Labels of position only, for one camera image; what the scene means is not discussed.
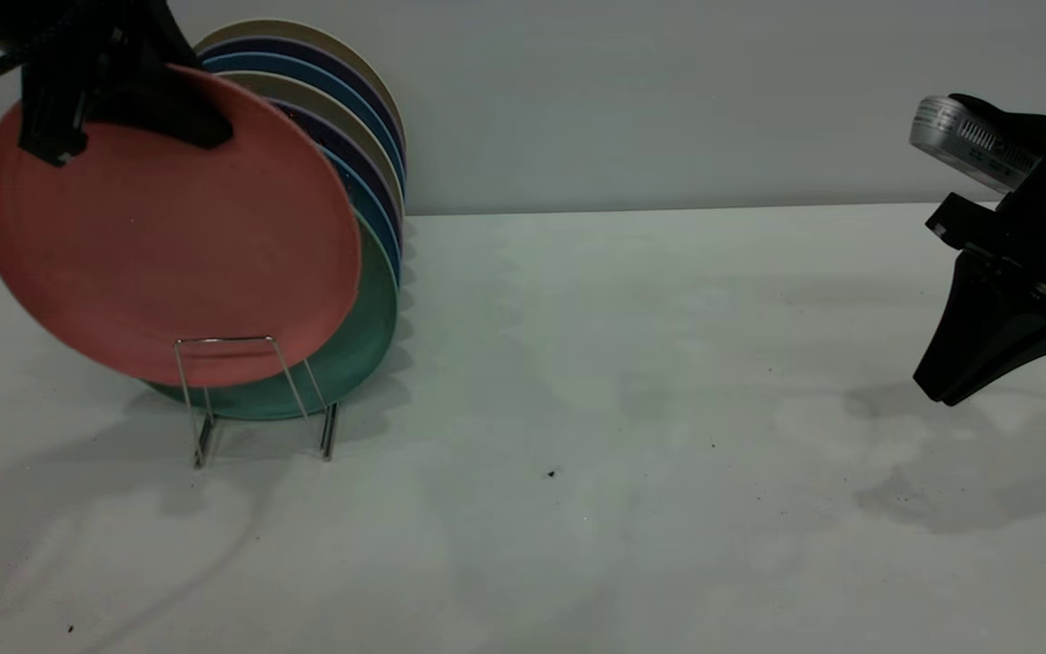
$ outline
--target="metal wire stand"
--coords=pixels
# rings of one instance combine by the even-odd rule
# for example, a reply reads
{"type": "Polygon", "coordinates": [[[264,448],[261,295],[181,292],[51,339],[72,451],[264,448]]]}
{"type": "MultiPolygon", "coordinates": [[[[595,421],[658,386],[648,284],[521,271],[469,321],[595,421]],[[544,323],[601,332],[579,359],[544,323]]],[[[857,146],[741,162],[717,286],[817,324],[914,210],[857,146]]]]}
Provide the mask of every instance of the metal wire stand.
{"type": "MultiPolygon", "coordinates": [[[[204,468],[204,465],[208,463],[212,433],[214,433],[214,429],[217,428],[217,414],[212,413],[212,401],[208,394],[208,386],[201,386],[201,389],[204,390],[204,422],[203,426],[199,429],[197,428],[197,421],[191,413],[191,392],[188,386],[188,378],[183,373],[183,357],[180,355],[180,348],[183,346],[203,346],[203,344],[244,343],[251,341],[263,341],[273,346],[273,352],[277,353],[277,359],[281,361],[281,369],[286,371],[286,379],[290,383],[290,389],[293,390],[293,399],[298,401],[298,409],[301,409],[301,416],[306,422],[309,434],[314,438],[319,437],[314,427],[313,419],[309,416],[306,406],[301,399],[301,393],[298,392],[298,385],[293,381],[293,374],[290,371],[290,365],[286,363],[286,356],[281,354],[281,344],[277,343],[277,339],[272,338],[272,336],[242,336],[242,338],[236,339],[180,339],[176,341],[176,344],[172,348],[176,352],[176,365],[180,369],[180,386],[183,388],[183,401],[188,405],[188,424],[191,426],[191,435],[195,438],[195,448],[192,448],[191,454],[192,468],[204,468]]],[[[303,361],[302,363],[304,363],[304,368],[306,368],[309,382],[312,383],[314,392],[317,393],[317,401],[320,402],[320,408],[325,412],[325,422],[322,428],[320,428],[320,455],[325,460],[328,460],[334,455],[334,435],[337,431],[337,415],[341,410],[337,403],[333,405],[325,404],[325,397],[320,393],[320,385],[317,384],[317,378],[313,376],[313,368],[309,367],[309,361],[303,361]]]]}

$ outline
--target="beige plate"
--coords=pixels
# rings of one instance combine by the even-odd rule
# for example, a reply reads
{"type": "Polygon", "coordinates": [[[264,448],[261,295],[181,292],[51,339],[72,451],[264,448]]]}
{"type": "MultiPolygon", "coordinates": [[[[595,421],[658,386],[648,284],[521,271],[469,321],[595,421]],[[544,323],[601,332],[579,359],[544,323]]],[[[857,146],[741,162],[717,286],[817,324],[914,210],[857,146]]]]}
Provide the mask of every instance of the beige plate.
{"type": "Polygon", "coordinates": [[[390,190],[393,190],[397,217],[390,217],[390,219],[397,218],[402,221],[403,217],[406,216],[406,207],[403,206],[403,186],[397,181],[394,164],[389,160],[389,155],[379,143],[373,132],[369,132],[369,128],[366,128],[365,123],[358,120],[358,116],[354,115],[354,112],[338,103],[337,99],[331,98],[327,94],[306,83],[286,77],[283,74],[260,71],[228,71],[218,73],[217,77],[244,86],[263,98],[281,99],[282,103],[301,107],[333,128],[340,130],[349,140],[357,143],[358,148],[361,148],[362,153],[365,153],[370,161],[374,162],[374,165],[378,166],[378,174],[382,175],[382,179],[385,179],[390,190]]]}
{"type": "Polygon", "coordinates": [[[390,114],[393,114],[394,120],[397,120],[397,130],[402,133],[403,143],[406,141],[406,128],[403,125],[403,116],[397,112],[397,103],[394,102],[394,96],[390,95],[389,89],[382,83],[382,77],[379,77],[378,71],[369,63],[366,63],[365,59],[361,58],[361,54],[349,49],[348,45],[336,40],[336,38],[331,37],[331,35],[324,31],[320,31],[315,26],[298,24],[298,22],[293,21],[277,20],[276,18],[259,18],[258,20],[237,22],[237,24],[222,26],[217,31],[209,33],[208,37],[203,38],[200,43],[196,43],[196,50],[198,52],[206,50],[211,48],[212,45],[217,45],[217,43],[229,41],[230,38],[245,37],[289,38],[293,41],[302,42],[304,45],[311,45],[314,48],[324,50],[340,59],[346,66],[353,67],[355,71],[358,71],[358,74],[365,77],[369,82],[369,85],[374,88],[374,91],[382,96],[383,103],[386,103],[386,107],[389,107],[390,114]]]}

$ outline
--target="teal plate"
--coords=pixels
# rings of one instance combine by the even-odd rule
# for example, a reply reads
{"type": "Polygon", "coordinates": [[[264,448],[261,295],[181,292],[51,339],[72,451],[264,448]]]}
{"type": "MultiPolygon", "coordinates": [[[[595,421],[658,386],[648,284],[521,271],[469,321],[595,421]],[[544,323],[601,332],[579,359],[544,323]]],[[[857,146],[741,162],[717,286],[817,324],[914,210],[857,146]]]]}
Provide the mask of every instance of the teal plate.
{"type": "MultiPolygon", "coordinates": [[[[340,401],[378,369],[393,342],[394,328],[397,324],[397,283],[393,266],[383,252],[373,229],[361,219],[357,210],[354,216],[361,225],[361,283],[358,286],[358,299],[346,315],[345,322],[308,360],[320,392],[328,404],[340,401]]],[[[285,343],[279,344],[281,347],[286,346],[285,343]]],[[[320,399],[309,382],[304,364],[291,361],[291,373],[306,409],[311,412],[322,409],[320,399]]],[[[151,382],[149,385],[183,402],[183,389],[179,386],[151,382]]],[[[203,389],[191,389],[189,393],[192,406],[204,406],[203,389]]],[[[286,420],[301,415],[301,409],[283,373],[251,384],[208,389],[208,393],[212,402],[212,413],[221,418],[286,420]]]]}

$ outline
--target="black cable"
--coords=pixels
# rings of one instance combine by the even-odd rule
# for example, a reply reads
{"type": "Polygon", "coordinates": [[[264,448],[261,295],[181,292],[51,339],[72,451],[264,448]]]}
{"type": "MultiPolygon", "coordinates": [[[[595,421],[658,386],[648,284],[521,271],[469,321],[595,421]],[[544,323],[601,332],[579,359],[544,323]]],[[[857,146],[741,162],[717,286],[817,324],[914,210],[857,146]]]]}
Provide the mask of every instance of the black cable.
{"type": "Polygon", "coordinates": [[[17,69],[17,67],[29,62],[35,55],[45,52],[49,49],[51,45],[58,43],[66,36],[67,32],[71,31],[73,26],[79,24],[79,19],[87,14],[85,10],[89,3],[87,1],[79,1],[75,3],[73,7],[67,9],[62,18],[54,21],[54,24],[46,28],[45,31],[40,32],[37,37],[32,38],[30,41],[24,43],[24,45],[19,46],[16,50],[7,52],[0,58],[0,77],[5,73],[17,69]]]}

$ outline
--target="robotic arm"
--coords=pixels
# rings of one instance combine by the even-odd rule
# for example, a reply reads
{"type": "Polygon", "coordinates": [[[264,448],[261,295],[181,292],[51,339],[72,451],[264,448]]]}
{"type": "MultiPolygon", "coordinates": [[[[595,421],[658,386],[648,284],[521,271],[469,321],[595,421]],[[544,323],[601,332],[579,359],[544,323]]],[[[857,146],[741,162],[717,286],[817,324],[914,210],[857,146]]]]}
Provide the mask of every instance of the robotic arm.
{"type": "Polygon", "coordinates": [[[166,0],[0,0],[0,74],[22,66],[18,145],[51,165],[87,146],[84,122],[212,149],[232,126],[170,74],[200,62],[166,0]]]}
{"type": "Polygon", "coordinates": [[[1008,194],[995,210],[952,194],[926,223],[960,253],[914,381],[954,406],[1046,355],[1046,116],[931,96],[918,104],[910,141],[1008,194]]]}

